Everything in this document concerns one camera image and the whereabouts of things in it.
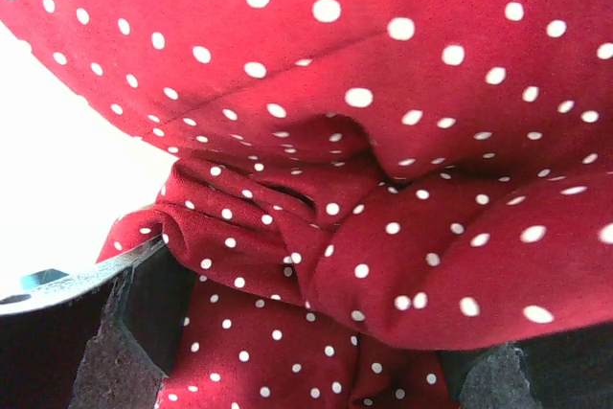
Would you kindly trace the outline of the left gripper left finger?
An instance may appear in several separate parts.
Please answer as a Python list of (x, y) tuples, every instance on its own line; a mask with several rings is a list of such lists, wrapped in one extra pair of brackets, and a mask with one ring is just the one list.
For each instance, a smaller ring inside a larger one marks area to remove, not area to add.
[(154, 407), (195, 278), (154, 238), (2, 298), (2, 407)]

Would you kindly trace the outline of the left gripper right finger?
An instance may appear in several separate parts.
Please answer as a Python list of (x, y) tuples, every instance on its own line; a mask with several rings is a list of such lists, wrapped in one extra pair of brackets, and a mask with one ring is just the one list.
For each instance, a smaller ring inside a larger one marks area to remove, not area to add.
[(463, 408), (612, 406), (612, 328), (590, 327), (473, 351), (440, 352)]

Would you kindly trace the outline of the red dotted garment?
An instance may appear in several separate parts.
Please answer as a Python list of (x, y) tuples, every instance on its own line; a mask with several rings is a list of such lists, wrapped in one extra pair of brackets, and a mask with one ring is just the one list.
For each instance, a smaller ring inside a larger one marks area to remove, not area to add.
[(160, 408), (449, 408), (438, 351), (612, 319), (612, 0), (1, 0), (176, 156), (116, 220), (197, 274)]

